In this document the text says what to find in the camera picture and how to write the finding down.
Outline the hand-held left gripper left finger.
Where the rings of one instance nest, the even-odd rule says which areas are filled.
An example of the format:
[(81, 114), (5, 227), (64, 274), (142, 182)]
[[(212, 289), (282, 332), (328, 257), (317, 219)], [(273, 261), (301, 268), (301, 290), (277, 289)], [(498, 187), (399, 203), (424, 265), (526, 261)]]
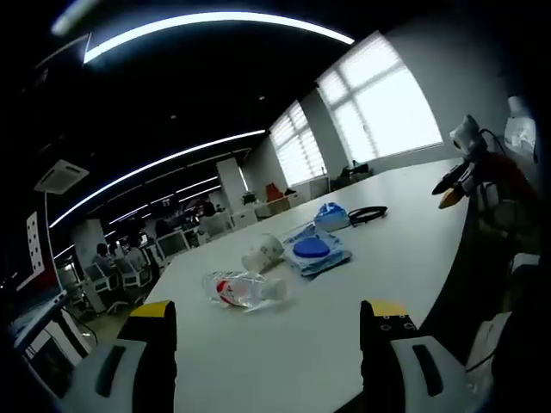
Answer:
[(63, 412), (172, 412), (177, 376), (176, 307), (164, 300), (131, 312), (118, 336), (73, 370)]

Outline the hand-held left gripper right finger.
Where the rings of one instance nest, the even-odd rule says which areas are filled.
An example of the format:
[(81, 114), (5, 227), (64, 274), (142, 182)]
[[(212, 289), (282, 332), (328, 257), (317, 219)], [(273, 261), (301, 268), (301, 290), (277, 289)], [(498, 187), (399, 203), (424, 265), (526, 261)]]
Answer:
[(367, 412), (482, 412), (467, 369), (407, 312), (360, 308), (362, 399)]

